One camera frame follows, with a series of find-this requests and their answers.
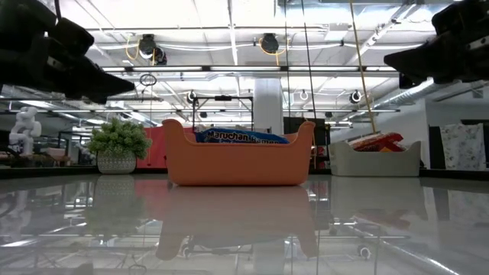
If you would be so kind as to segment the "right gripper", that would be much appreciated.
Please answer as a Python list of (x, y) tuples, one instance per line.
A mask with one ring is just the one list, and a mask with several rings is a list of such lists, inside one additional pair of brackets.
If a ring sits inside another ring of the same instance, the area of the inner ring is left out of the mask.
[(489, 80), (489, 0), (459, 0), (432, 17), (436, 38), (388, 54), (384, 63), (399, 72), (399, 88), (435, 83)]

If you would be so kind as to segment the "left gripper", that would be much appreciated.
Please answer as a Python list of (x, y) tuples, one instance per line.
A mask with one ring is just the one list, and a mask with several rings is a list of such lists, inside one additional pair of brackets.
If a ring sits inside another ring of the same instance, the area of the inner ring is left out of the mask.
[(105, 104), (110, 95), (134, 90), (134, 83), (106, 73), (86, 57), (94, 37), (63, 18), (30, 19), (0, 27), (0, 83), (54, 92)]

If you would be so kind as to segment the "blue yellow soy ramen pack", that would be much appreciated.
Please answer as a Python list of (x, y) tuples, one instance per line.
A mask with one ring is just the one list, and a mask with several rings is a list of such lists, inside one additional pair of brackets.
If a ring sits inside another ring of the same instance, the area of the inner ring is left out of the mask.
[(289, 141), (279, 135), (243, 131), (227, 128), (209, 128), (195, 133), (198, 143), (226, 144), (288, 144)]

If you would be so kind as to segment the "green plant in patterned pot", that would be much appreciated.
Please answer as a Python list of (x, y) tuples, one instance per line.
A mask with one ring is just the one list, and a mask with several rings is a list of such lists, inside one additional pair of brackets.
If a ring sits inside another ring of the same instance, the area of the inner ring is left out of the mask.
[(88, 149), (96, 156), (100, 173), (129, 174), (147, 156), (151, 144), (142, 125), (113, 118), (92, 131)]

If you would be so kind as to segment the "white figure statue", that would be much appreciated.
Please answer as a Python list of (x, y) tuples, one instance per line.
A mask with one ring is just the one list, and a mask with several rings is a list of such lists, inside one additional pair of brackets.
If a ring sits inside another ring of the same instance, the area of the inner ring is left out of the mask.
[(42, 125), (36, 120), (38, 113), (35, 107), (22, 107), (16, 114), (16, 122), (9, 133), (10, 145), (21, 145), (21, 155), (32, 155), (34, 152), (34, 138), (39, 138)]

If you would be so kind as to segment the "red cabinet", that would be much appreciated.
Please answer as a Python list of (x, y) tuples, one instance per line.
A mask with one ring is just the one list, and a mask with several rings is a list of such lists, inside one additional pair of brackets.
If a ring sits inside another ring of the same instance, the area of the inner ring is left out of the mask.
[[(164, 126), (155, 127), (155, 128), (145, 128), (144, 129), (147, 138), (152, 140), (152, 144), (147, 149), (147, 156), (143, 159), (137, 159), (136, 168), (138, 169), (167, 169), (167, 131)], [(188, 139), (192, 142), (196, 141), (195, 134), (191, 127), (183, 127), (183, 132), (187, 135)], [(189, 159), (184, 159), (184, 157), (191, 157), (191, 154), (180, 153), (179, 151), (179, 160), (181, 160), (181, 164), (183, 165), (183, 169), (187, 168), (189, 165)]]

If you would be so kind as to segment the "white floral cloth panel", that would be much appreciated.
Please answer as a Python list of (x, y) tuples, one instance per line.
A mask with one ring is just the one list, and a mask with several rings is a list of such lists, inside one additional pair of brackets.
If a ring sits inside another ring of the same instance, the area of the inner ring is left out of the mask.
[(484, 127), (477, 125), (446, 125), (440, 128), (447, 170), (486, 170)]

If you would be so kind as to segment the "white plastic bin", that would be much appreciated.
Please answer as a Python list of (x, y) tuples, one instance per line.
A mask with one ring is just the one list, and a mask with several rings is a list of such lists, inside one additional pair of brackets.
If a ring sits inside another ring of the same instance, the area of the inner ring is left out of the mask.
[(329, 145), (334, 176), (418, 176), (421, 142), (402, 152), (360, 152), (344, 141)]

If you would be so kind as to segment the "black background cabinet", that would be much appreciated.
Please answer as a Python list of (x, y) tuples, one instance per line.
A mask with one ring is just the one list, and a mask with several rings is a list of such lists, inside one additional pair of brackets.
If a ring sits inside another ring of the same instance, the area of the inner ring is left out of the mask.
[(326, 170), (329, 168), (330, 125), (321, 118), (284, 117), (283, 129), (285, 134), (298, 132), (300, 125), (305, 121), (315, 124), (313, 131), (313, 143), (309, 162), (310, 170)]

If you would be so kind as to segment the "white building column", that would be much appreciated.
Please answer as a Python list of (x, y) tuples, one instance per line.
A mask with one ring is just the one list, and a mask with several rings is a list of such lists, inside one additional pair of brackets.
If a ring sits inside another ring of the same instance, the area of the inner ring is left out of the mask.
[(254, 82), (254, 127), (259, 132), (283, 134), (283, 93), (279, 79)]

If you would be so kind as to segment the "orange plastic bin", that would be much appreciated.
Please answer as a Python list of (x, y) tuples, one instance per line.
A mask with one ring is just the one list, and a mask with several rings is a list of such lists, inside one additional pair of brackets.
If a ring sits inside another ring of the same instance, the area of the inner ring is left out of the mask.
[(196, 143), (179, 121), (163, 122), (168, 179), (178, 186), (298, 186), (309, 175), (315, 124), (287, 144)]

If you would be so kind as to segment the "silver ventilation duct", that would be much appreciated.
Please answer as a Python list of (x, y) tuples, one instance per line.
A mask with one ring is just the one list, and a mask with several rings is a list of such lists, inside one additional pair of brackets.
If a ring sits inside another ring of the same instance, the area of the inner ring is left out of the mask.
[(393, 92), (388, 94), (385, 99), (376, 101), (373, 109), (414, 103), (419, 99), (424, 99), (431, 95), (437, 95), (437, 98), (433, 99), (434, 102), (441, 102), (469, 92), (482, 92), (486, 88), (489, 88), (489, 81), (467, 83), (456, 81), (449, 84), (435, 84), (432, 79), (429, 79), (413, 88), (403, 91), (398, 89), (397, 94)]

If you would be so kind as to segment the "black metal frame stand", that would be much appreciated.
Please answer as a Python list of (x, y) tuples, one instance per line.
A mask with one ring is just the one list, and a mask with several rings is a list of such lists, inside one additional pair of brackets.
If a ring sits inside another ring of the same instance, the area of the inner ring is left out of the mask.
[[(196, 107), (196, 103), (200, 100), (203, 99), (204, 102), (199, 104), (199, 107)], [(198, 96), (193, 96), (192, 99), (192, 115), (193, 115), (193, 129), (195, 129), (196, 125), (196, 113), (198, 110), (200, 110), (209, 100), (214, 100), (217, 102), (229, 102), (234, 99), (238, 100), (250, 113), (251, 113), (251, 130), (254, 130), (254, 97), (253, 96), (231, 96), (231, 95), (215, 95), (215, 96), (203, 96), (203, 97), (198, 97)], [(251, 107), (247, 107), (246, 104), (243, 103), (243, 99), (248, 99), (251, 101)]]

